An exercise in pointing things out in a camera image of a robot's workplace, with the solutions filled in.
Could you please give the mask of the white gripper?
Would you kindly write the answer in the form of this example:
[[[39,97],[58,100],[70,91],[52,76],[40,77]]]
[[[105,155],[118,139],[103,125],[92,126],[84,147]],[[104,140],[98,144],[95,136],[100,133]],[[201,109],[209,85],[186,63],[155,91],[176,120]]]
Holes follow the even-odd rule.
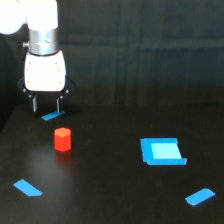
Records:
[[[28,52],[25,57],[24,77],[17,86],[27,95],[32,113],[37,114],[37,95],[32,92],[65,92],[75,88],[75,83],[66,76],[66,66],[63,53],[54,55],[36,56]],[[63,111],[64,97],[56,100],[57,112]]]

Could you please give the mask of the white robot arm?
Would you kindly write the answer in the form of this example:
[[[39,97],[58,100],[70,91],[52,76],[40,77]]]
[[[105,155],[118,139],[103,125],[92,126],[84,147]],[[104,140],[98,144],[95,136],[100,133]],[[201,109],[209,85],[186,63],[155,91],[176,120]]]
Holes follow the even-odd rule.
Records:
[[[17,86],[29,97],[37,111],[37,92],[58,92],[57,112],[63,111],[66,94],[75,83],[66,76],[63,52],[58,46],[57,0],[0,0],[0,34],[12,35],[27,25],[29,39],[22,46],[25,56],[24,76]]]

